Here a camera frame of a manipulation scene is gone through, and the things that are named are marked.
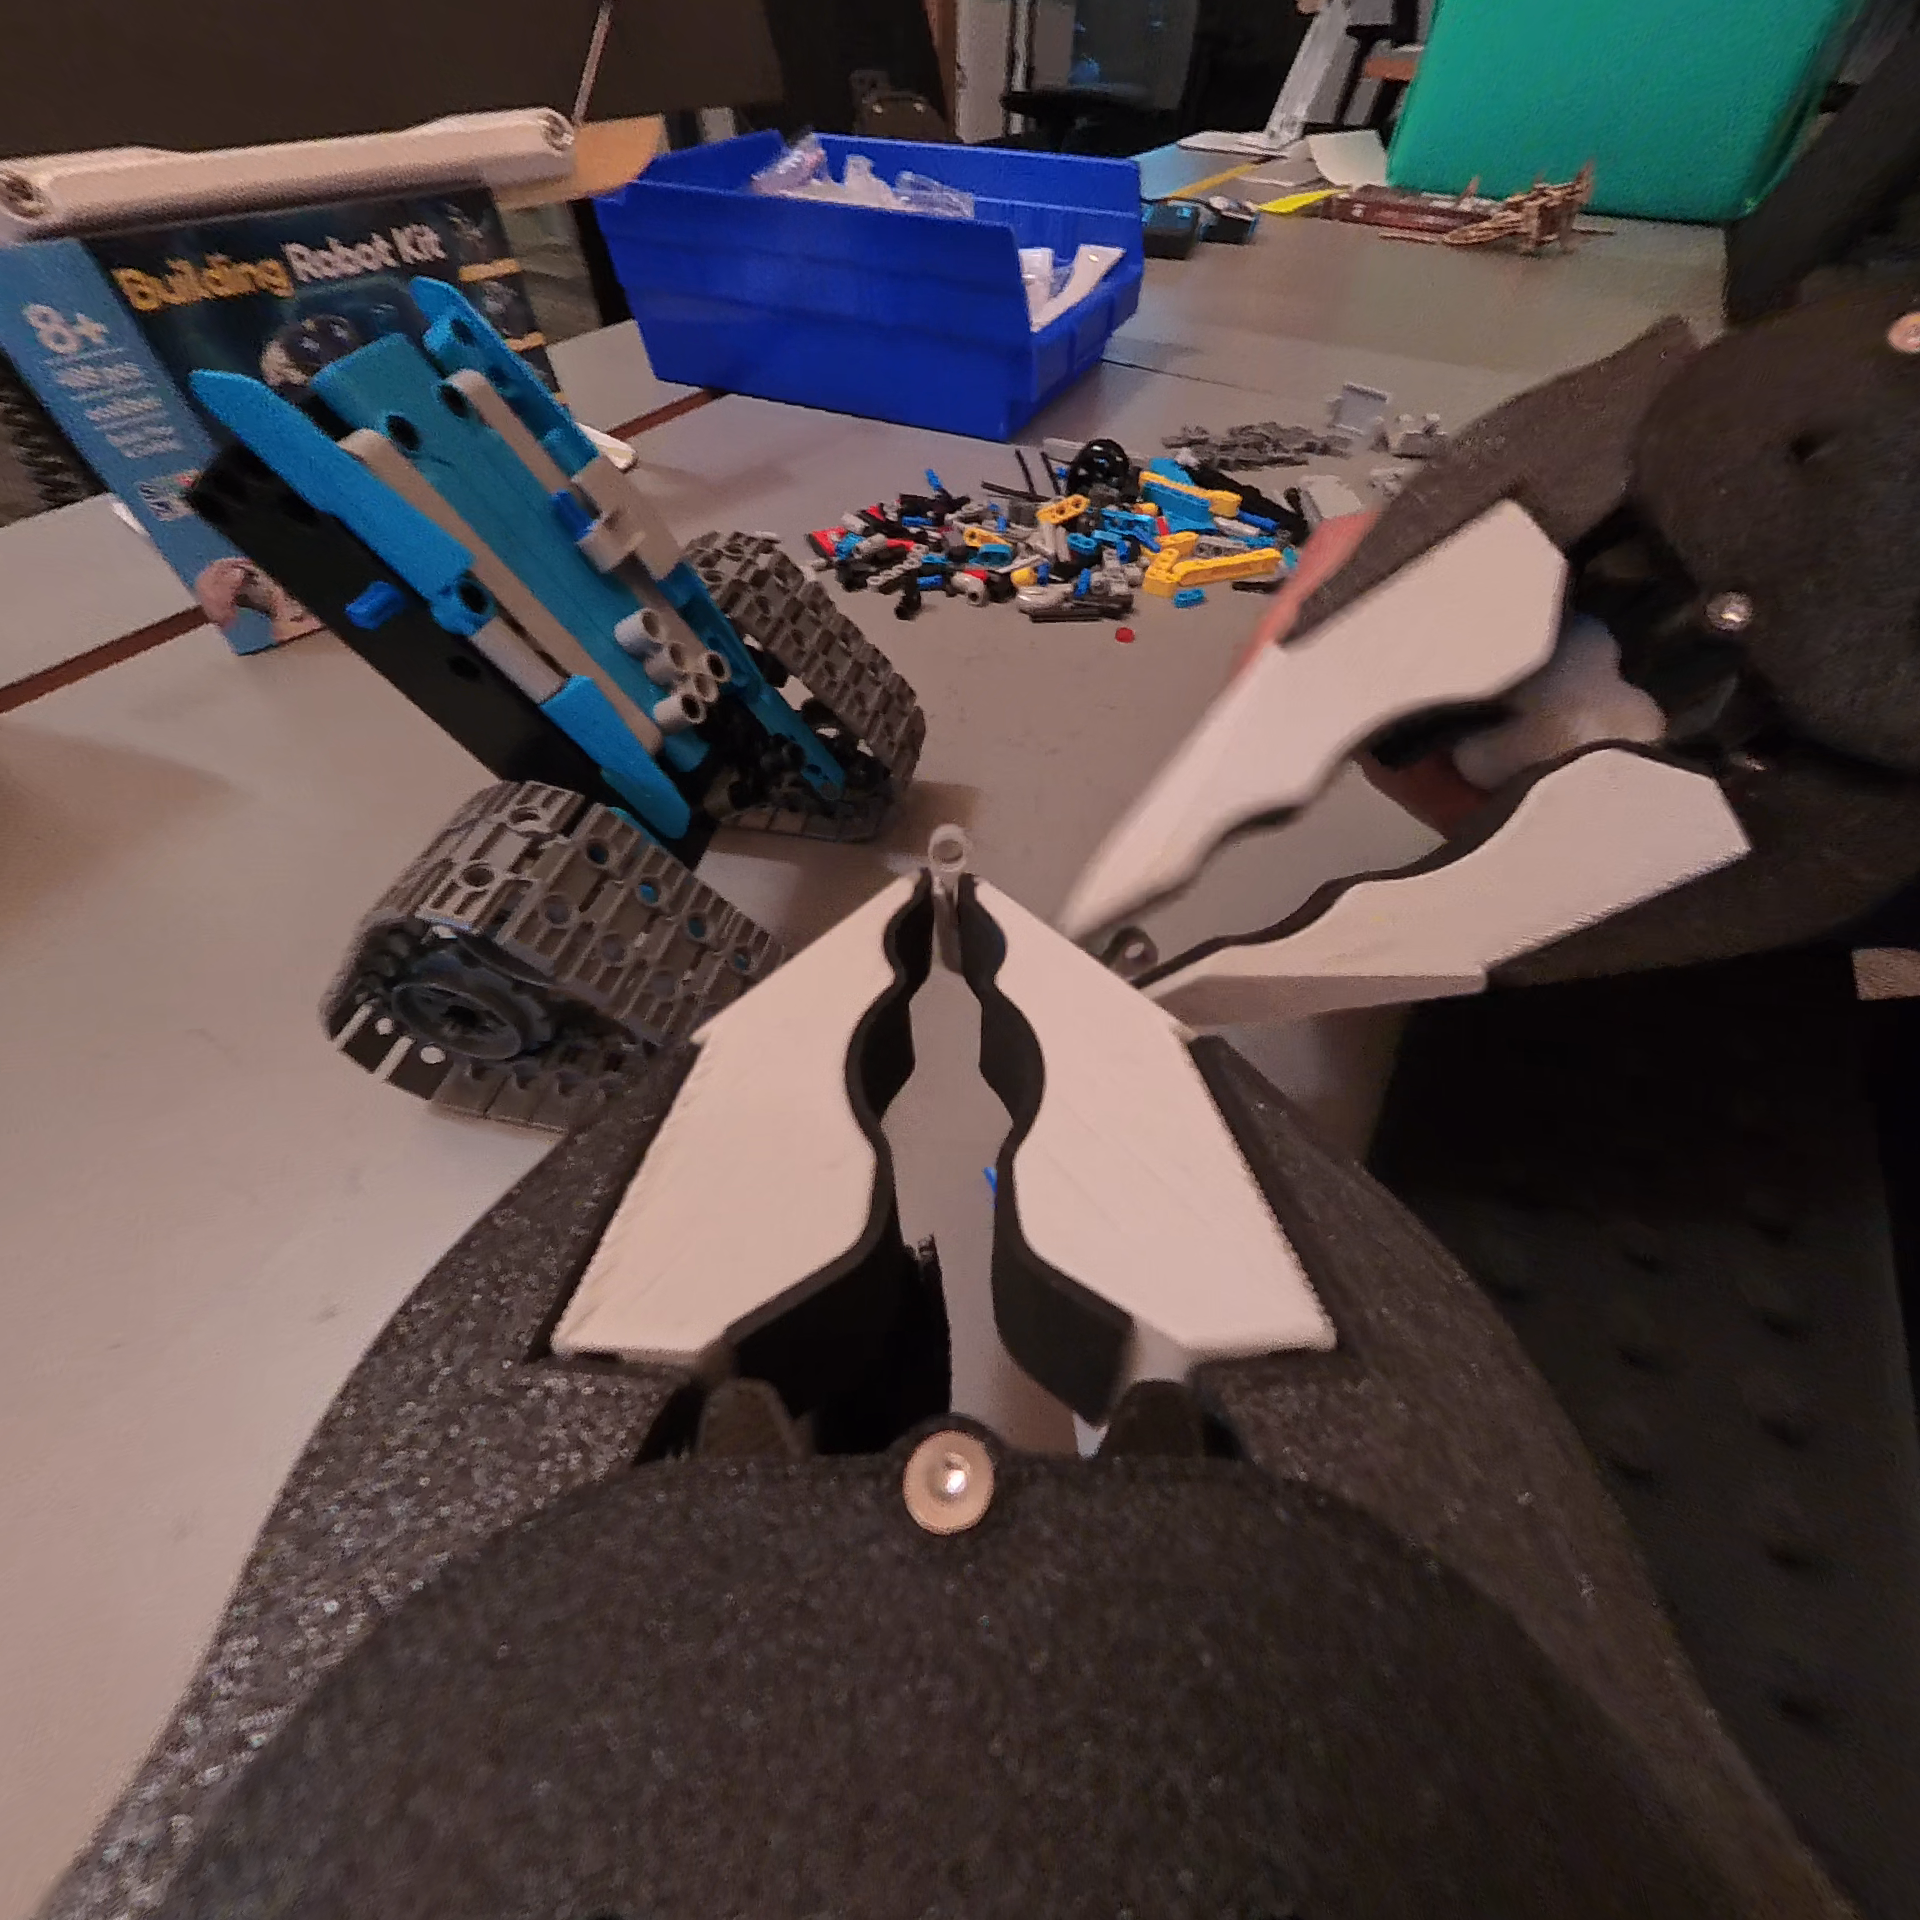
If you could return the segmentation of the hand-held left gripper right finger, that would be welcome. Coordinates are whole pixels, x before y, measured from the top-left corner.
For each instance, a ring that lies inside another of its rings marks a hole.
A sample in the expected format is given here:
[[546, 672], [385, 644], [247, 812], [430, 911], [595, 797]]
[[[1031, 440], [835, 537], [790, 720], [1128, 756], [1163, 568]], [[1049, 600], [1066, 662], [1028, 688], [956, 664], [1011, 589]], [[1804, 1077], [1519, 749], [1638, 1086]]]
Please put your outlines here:
[[960, 955], [1006, 1112], [992, 1308], [1018, 1366], [1110, 1419], [1138, 1380], [1331, 1352], [1194, 1030], [985, 880], [960, 880]]

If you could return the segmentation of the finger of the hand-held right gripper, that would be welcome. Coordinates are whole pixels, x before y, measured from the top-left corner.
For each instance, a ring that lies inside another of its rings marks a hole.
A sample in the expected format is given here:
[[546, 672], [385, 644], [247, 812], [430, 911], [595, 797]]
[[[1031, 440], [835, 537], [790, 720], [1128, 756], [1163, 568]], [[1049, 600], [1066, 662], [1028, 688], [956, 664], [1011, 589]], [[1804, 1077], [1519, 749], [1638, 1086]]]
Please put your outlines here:
[[1566, 589], [1564, 551], [1504, 500], [1306, 638], [1264, 646], [1098, 846], [1060, 932], [1088, 942], [1179, 893], [1236, 831], [1312, 801], [1400, 723], [1529, 678], [1553, 653]]
[[1720, 782], [1651, 749], [1591, 747], [1529, 774], [1490, 825], [1433, 857], [1194, 950], [1142, 975], [1142, 991], [1190, 1027], [1470, 997], [1507, 963], [1747, 853]]

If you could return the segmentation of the pile of small brick parts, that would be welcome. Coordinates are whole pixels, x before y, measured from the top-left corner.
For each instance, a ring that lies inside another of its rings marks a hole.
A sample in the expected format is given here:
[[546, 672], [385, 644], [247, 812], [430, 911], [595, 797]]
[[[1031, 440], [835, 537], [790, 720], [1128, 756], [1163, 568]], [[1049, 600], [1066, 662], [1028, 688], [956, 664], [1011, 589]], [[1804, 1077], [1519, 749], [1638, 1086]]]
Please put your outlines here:
[[1144, 597], [1201, 608], [1212, 592], [1276, 592], [1324, 520], [1386, 503], [1448, 446], [1440, 415], [1352, 381], [1319, 425], [1182, 425], [1152, 457], [1047, 439], [1015, 451], [1012, 484], [972, 492], [926, 468], [920, 492], [855, 507], [806, 547], [843, 592], [880, 592], [899, 617], [946, 597], [1123, 623]]

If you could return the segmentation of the blue grey tracked toy robot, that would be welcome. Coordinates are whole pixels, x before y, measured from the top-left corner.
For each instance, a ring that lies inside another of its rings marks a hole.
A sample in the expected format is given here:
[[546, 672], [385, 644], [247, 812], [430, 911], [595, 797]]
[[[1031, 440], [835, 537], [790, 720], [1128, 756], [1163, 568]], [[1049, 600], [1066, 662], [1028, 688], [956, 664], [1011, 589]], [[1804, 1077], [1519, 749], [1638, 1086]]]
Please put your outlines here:
[[362, 918], [327, 1040], [422, 1101], [564, 1134], [782, 966], [697, 877], [719, 829], [866, 844], [926, 716], [770, 534], [682, 542], [456, 286], [424, 329], [194, 368], [190, 503], [467, 749], [474, 793]]

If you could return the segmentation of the light grey desk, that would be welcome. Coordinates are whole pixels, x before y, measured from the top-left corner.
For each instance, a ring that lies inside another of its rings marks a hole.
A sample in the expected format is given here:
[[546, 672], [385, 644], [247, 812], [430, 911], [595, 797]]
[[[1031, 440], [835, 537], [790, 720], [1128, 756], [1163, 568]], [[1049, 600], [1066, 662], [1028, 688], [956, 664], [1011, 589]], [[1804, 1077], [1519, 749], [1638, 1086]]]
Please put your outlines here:
[[[1713, 333], [1715, 229], [1609, 223], [1564, 256], [1262, 223], [1148, 261], [1142, 305], [1036, 437], [1160, 448], [1176, 425], [1307, 423], [1344, 381], [1450, 425], [1660, 317]], [[793, 547], [1008, 448], [752, 397], [667, 409], [633, 326], [556, 349], [682, 533]], [[235, 657], [107, 500], [6, 529], [6, 1915], [32, 1915], [123, 1790], [326, 1405], [545, 1135], [462, 1123], [330, 1052], [353, 923], [483, 782], [330, 636]], [[1215, 699], [1266, 600], [1155, 608], [1136, 638], [935, 608], [855, 620], [920, 693], [920, 782], [883, 844], [715, 836], [704, 876], [791, 943], [964, 825], [1049, 917]], [[1071, 1415], [992, 1320], [984, 1167], [1001, 1105], [976, 1005], [935, 975], [888, 1120], [904, 1224], [935, 1236], [953, 1399], [1028, 1448]]]

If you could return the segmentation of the person's right hand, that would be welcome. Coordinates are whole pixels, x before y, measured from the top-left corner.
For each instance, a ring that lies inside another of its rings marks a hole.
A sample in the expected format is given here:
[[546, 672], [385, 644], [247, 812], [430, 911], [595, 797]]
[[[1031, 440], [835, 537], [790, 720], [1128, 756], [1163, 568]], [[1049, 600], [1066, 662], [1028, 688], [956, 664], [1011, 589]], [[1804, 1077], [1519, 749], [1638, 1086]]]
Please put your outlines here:
[[1284, 585], [1270, 597], [1240, 664], [1250, 664], [1262, 649], [1284, 643], [1299, 625], [1306, 603], [1327, 585], [1353, 555], [1353, 551], [1369, 537], [1379, 520], [1379, 512], [1361, 510], [1353, 515], [1322, 518], [1299, 549], [1299, 561], [1288, 575]]

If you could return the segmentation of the brown toy skeleton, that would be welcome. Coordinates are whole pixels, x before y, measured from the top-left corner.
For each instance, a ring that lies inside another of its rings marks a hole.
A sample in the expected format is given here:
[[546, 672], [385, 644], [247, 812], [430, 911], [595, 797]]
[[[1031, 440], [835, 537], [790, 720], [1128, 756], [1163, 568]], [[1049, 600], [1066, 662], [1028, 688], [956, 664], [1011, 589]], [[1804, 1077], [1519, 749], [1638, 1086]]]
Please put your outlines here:
[[1417, 244], [1457, 252], [1516, 248], [1534, 256], [1564, 247], [1577, 233], [1594, 185], [1596, 169], [1590, 160], [1568, 180], [1539, 177], [1500, 199], [1484, 197], [1479, 180], [1470, 180], [1470, 190], [1454, 197], [1366, 182], [1329, 193], [1312, 213]]

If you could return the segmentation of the teal board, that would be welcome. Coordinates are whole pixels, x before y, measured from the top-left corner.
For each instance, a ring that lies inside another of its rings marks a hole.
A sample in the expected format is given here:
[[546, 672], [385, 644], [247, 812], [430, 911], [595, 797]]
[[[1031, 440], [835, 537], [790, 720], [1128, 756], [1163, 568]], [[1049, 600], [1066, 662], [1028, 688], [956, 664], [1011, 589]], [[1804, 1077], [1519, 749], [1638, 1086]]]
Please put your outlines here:
[[1503, 199], [1591, 169], [1617, 216], [1729, 223], [1784, 176], [1862, 3], [1443, 3], [1394, 134], [1400, 190]]

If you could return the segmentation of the white and yellow papers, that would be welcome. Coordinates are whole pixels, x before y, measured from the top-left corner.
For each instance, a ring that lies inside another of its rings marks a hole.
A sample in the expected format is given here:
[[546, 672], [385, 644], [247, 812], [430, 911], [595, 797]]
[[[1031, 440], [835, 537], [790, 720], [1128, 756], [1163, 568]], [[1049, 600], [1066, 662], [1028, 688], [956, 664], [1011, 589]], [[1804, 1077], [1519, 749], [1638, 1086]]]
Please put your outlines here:
[[1299, 197], [1386, 185], [1379, 132], [1332, 129], [1279, 141], [1264, 132], [1195, 132], [1136, 156], [1142, 201], [1240, 201], [1262, 206]]

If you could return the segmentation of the blue plastic bin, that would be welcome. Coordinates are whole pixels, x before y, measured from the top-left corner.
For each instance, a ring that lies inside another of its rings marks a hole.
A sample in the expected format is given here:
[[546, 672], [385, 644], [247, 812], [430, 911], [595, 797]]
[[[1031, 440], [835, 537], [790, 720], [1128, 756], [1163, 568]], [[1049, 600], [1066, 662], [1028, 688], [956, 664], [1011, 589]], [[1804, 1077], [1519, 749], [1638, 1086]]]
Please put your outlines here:
[[974, 219], [778, 199], [779, 132], [672, 151], [595, 216], [664, 380], [1018, 440], [1099, 360], [1144, 289], [1132, 157], [825, 134], [878, 180], [972, 193]]

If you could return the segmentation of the clear bags of parts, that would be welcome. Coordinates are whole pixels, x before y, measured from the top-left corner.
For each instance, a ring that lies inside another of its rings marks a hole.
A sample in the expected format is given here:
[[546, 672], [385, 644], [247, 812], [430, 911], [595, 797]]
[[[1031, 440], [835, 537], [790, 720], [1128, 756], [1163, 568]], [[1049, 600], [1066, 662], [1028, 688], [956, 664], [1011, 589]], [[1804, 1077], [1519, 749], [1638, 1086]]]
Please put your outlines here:
[[[874, 172], [874, 160], [852, 152], [843, 174], [833, 174], [833, 160], [819, 134], [806, 134], [750, 177], [750, 191], [763, 199], [820, 201], [835, 206], [914, 213], [922, 216], [978, 223], [978, 203], [964, 187], [914, 174], [911, 169], [892, 182]], [[1063, 317], [1087, 301], [1094, 289], [1126, 261], [1126, 247], [1083, 241], [1072, 259], [1052, 247], [1018, 252], [1031, 332]]]

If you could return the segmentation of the brown cardboard sheet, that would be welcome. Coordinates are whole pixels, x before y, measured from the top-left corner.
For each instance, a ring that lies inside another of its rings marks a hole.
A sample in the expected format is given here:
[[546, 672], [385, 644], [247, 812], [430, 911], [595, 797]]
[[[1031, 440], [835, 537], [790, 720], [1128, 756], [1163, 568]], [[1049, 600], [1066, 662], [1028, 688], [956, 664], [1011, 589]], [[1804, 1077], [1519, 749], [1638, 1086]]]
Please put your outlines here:
[[590, 201], [631, 182], [666, 151], [667, 126], [662, 113], [582, 123], [574, 129], [564, 176], [494, 185], [490, 191], [502, 207]]

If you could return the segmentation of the small robot kit box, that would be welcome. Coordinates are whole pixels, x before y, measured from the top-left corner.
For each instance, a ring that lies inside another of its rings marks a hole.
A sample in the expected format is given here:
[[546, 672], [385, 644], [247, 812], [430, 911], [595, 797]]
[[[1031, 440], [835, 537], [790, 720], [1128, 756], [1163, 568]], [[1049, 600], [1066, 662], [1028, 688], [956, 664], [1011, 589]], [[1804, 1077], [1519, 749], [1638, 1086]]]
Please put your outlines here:
[[238, 655], [320, 623], [188, 503], [223, 443], [202, 371], [302, 400], [347, 351], [422, 345], [416, 281], [456, 284], [550, 391], [546, 337], [483, 185], [209, 213], [6, 247], [12, 371]]

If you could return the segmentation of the white bar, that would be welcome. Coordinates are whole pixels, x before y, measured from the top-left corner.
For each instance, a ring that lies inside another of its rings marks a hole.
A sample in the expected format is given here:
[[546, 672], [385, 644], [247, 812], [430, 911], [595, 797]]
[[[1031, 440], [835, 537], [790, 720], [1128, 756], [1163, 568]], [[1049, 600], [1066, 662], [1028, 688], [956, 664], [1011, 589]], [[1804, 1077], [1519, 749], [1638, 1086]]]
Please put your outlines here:
[[438, 185], [564, 180], [578, 129], [556, 109], [462, 112], [370, 134], [219, 151], [123, 145], [3, 165], [3, 244]]

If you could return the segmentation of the black partition panel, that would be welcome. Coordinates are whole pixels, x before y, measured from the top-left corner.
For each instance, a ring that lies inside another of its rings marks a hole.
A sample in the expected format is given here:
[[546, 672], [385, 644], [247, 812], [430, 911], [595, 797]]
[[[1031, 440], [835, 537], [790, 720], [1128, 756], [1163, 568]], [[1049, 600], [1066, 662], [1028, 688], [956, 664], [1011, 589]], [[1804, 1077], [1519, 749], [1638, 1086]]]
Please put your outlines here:
[[759, 3], [6, 3], [3, 152], [209, 151], [572, 112], [782, 96]]

